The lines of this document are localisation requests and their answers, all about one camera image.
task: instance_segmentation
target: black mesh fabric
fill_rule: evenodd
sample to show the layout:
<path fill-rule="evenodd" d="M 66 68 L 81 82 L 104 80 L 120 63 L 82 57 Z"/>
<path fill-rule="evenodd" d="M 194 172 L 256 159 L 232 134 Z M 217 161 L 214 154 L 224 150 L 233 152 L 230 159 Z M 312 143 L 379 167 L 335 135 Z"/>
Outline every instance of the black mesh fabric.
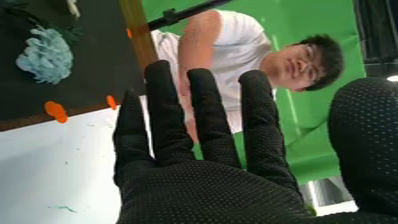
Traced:
<path fill-rule="evenodd" d="M 212 73 L 205 70 L 191 72 L 200 140 L 208 150 L 203 161 L 196 161 L 192 156 L 192 140 L 166 61 L 152 65 L 146 78 L 152 132 L 157 133 L 153 150 L 155 156 L 162 156 L 150 157 L 143 110 L 130 91 L 114 134 L 116 184 L 123 199 L 118 223 L 398 223 L 398 116 L 393 116 L 398 98 L 393 84 L 365 79 L 338 93 L 331 140 L 361 209 L 358 213 L 312 217 L 285 160 L 278 108 L 265 74 L 253 71 L 240 78 L 248 171 L 239 167 L 237 152 L 232 150 L 235 146 Z M 372 111 L 379 110 L 384 116 L 377 115 L 375 119 Z M 381 129 L 377 133 L 367 126 L 368 119 L 372 127 Z"/>

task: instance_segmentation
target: glove finger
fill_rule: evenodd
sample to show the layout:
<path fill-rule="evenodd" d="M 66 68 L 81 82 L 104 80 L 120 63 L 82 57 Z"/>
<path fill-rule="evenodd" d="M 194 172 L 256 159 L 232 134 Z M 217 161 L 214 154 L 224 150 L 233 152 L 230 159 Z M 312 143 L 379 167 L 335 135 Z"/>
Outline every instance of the glove finger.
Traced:
<path fill-rule="evenodd" d="M 153 151 L 160 166 L 168 166 L 196 159 L 168 61 L 148 66 L 146 81 Z"/>
<path fill-rule="evenodd" d="M 280 127 L 272 87 L 262 71 L 240 77 L 248 171 L 299 191 L 287 162 L 285 137 Z"/>
<path fill-rule="evenodd" d="M 210 70 L 189 71 L 198 136 L 207 160 L 240 167 L 221 93 Z"/>
<path fill-rule="evenodd" d="M 114 147 L 116 147 L 116 184 L 121 186 L 130 179 L 134 173 L 155 166 L 153 157 L 148 147 L 148 133 L 144 125 L 143 106 L 134 90 L 127 91 L 116 131 L 114 131 Z"/>

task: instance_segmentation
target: black hair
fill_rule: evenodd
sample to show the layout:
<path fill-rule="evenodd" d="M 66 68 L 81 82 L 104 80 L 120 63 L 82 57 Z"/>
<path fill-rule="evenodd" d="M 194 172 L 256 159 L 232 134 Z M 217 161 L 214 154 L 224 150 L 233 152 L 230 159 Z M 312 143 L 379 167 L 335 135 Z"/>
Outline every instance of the black hair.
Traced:
<path fill-rule="evenodd" d="M 313 45 L 322 55 L 322 67 L 326 70 L 326 75 L 322 76 L 313 86 L 306 88 L 306 91 L 315 91 L 324 89 L 342 76 L 345 70 L 343 51 L 340 44 L 329 35 L 315 35 L 308 37 L 299 44 Z"/>

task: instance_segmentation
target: white t-shirt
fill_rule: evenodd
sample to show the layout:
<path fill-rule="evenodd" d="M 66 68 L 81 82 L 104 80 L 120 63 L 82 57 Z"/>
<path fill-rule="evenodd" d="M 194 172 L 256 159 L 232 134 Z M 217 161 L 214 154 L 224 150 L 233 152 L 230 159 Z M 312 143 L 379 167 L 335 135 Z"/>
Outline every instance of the white t-shirt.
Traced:
<path fill-rule="evenodd" d="M 214 67 L 223 104 L 233 133 L 242 131 L 240 75 L 260 69 L 271 53 L 271 40 L 256 19 L 233 11 L 219 11 L 223 19 L 221 36 L 214 44 Z M 180 36 L 153 31 L 159 58 L 171 62 L 175 83 L 178 84 L 178 42 Z"/>

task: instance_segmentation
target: white surface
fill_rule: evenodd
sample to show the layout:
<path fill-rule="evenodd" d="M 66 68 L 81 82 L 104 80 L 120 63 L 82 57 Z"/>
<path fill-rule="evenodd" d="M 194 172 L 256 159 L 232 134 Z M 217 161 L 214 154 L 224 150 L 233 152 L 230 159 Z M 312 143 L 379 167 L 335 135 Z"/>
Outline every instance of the white surface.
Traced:
<path fill-rule="evenodd" d="M 0 223 L 116 223 L 116 117 L 107 109 L 0 133 Z"/>
<path fill-rule="evenodd" d="M 319 207 L 315 210 L 317 210 L 319 216 L 331 215 L 342 212 L 356 212 L 358 204 L 354 201 L 347 201 L 340 204 Z"/>

